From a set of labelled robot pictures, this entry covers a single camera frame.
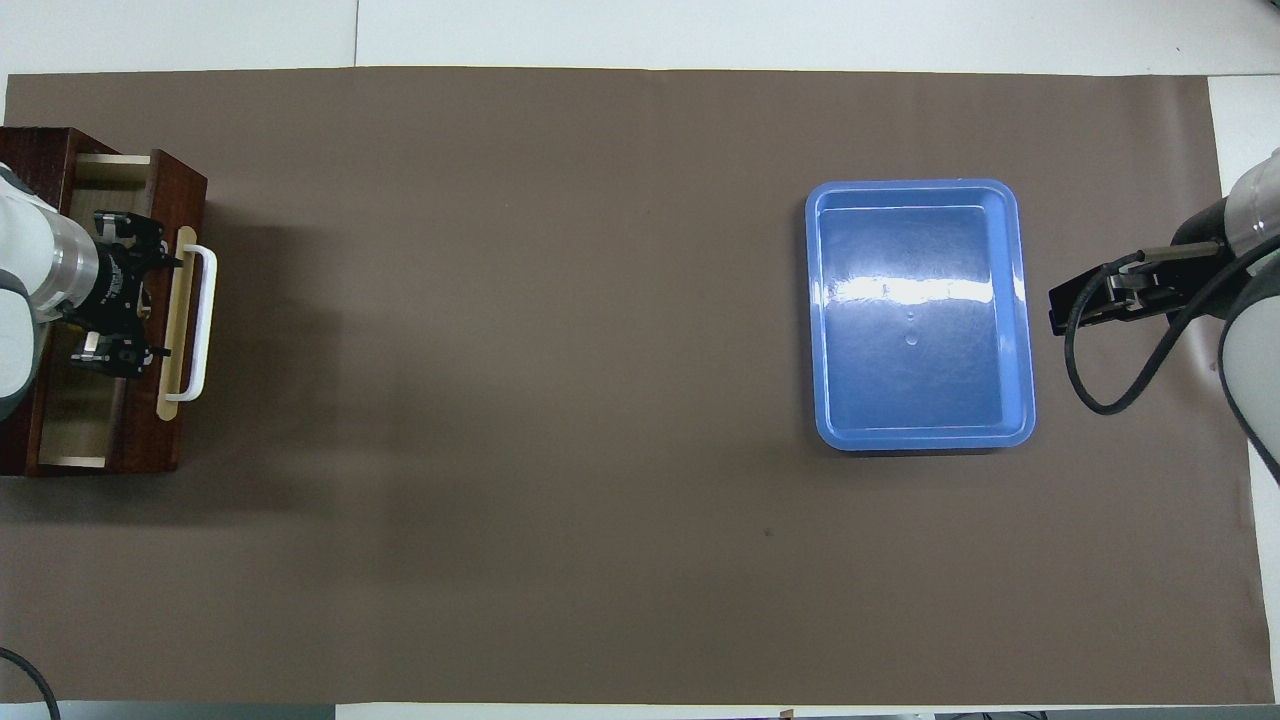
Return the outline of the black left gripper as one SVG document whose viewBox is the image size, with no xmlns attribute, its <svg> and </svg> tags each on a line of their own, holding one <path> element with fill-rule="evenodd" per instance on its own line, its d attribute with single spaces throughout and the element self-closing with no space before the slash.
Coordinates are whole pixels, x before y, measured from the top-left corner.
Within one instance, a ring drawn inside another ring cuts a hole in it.
<svg viewBox="0 0 1280 720">
<path fill-rule="evenodd" d="M 82 300 L 61 304 L 61 319 L 86 331 L 81 346 L 70 355 L 78 369 L 102 375 L 140 379 L 159 357 L 172 351 L 145 342 L 145 320 L 140 305 L 148 272 L 174 270 L 186 263 L 173 255 L 165 242 L 165 225 L 132 211 L 99 210 L 93 214 L 99 242 L 93 283 Z"/>
</svg>

